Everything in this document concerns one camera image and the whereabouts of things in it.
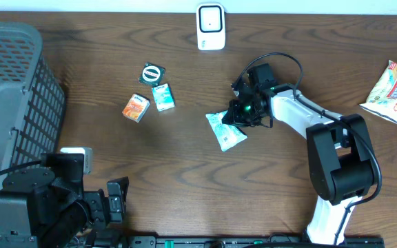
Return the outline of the teal wet wipes pack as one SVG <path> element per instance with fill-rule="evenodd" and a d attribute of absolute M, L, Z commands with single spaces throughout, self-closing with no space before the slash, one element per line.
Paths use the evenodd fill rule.
<path fill-rule="evenodd" d="M 222 120 L 226 114 L 227 111 L 205 115 L 223 152 L 247 139 L 239 128 L 223 124 Z"/>

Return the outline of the orange tissue pack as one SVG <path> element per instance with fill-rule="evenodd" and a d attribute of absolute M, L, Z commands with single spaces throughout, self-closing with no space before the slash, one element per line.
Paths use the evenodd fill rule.
<path fill-rule="evenodd" d="M 150 101 L 147 98 L 139 94 L 133 94 L 123 109 L 122 115 L 138 123 L 143 118 L 149 106 Z"/>

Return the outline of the small teal tissue pack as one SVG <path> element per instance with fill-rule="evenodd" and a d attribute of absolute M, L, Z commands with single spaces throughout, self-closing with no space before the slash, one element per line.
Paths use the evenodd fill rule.
<path fill-rule="evenodd" d="M 175 107 L 174 98 L 172 97 L 170 87 L 167 83 L 153 87 L 152 94 L 159 112 Z"/>

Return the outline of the dark green round-logo packet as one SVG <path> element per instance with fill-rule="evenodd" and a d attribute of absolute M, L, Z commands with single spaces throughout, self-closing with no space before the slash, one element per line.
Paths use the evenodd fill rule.
<path fill-rule="evenodd" d="M 139 82 L 151 87 L 157 87 L 163 80 L 164 75 L 165 68 L 147 62 L 140 74 Z"/>

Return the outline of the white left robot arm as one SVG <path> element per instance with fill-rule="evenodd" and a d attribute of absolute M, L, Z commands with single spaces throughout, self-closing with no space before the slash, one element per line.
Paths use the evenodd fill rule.
<path fill-rule="evenodd" d="M 82 154 L 42 154 L 0 171 L 0 247 L 127 247 L 121 224 L 128 177 L 86 191 Z"/>

